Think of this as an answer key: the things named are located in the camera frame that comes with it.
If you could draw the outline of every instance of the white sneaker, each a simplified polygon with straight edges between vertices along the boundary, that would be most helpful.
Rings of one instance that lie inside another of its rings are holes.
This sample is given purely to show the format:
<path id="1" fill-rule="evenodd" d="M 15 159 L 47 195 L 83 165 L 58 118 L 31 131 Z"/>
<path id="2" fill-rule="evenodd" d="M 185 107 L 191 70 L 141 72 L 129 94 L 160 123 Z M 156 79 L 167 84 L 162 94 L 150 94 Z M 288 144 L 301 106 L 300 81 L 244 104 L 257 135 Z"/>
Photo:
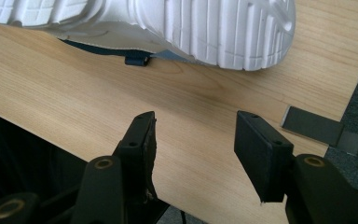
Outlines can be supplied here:
<path id="1" fill-rule="evenodd" d="M 0 0 L 0 23 L 106 49 L 257 70 L 279 63 L 294 0 Z"/>

